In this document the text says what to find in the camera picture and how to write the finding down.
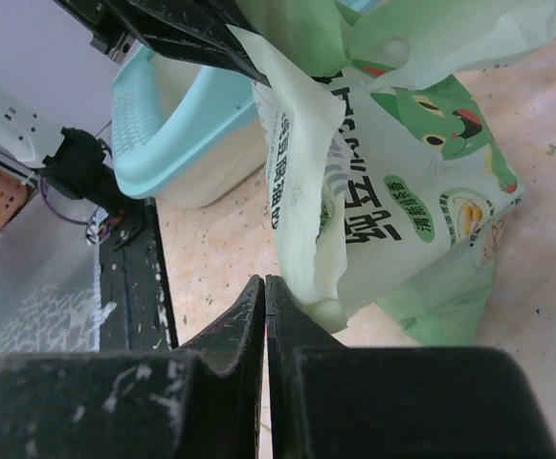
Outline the green cat litter bag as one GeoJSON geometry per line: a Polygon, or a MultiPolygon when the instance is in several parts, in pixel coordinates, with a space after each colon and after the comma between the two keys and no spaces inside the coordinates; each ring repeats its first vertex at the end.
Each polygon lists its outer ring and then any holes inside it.
{"type": "Polygon", "coordinates": [[[556,39],[556,1],[242,1],[278,266],[343,330],[370,304],[423,345],[469,345],[523,193],[456,73],[556,39]]]}

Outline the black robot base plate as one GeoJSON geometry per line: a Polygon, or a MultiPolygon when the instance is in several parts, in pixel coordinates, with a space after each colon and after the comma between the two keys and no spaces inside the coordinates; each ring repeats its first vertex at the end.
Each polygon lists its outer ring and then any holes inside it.
{"type": "Polygon", "coordinates": [[[99,247],[101,351],[178,347],[156,201],[131,200],[99,247]]]}

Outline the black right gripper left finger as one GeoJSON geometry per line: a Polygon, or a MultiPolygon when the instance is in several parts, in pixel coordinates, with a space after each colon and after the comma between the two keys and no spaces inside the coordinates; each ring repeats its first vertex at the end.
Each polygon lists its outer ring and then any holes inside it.
{"type": "Polygon", "coordinates": [[[264,283],[172,351],[0,356],[0,458],[255,458],[264,283]]]}

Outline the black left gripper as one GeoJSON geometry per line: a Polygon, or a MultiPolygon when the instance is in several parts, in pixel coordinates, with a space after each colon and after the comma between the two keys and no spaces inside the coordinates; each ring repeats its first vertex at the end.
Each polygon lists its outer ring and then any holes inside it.
{"type": "Polygon", "coordinates": [[[136,38],[163,57],[234,71],[269,83],[232,32],[233,28],[256,32],[235,1],[55,3],[91,33],[90,45],[113,62],[125,61],[136,38]]]}

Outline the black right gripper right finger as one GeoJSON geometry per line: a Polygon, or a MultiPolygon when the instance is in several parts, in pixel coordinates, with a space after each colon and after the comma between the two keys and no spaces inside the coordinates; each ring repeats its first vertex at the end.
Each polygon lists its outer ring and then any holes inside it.
{"type": "Polygon", "coordinates": [[[266,280],[277,458],[555,458],[530,384],[488,347],[348,347],[266,280]]]}

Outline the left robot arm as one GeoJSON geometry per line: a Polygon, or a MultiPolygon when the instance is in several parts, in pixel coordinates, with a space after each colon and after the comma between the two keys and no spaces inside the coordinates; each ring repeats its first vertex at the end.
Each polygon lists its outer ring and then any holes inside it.
{"type": "Polygon", "coordinates": [[[266,146],[253,86],[261,72],[235,37],[235,1],[64,1],[121,63],[111,145],[39,115],[0,88],[0,146],[58,191],[110,213],[126,199],[203,208],[258,169],[266,146]]]}

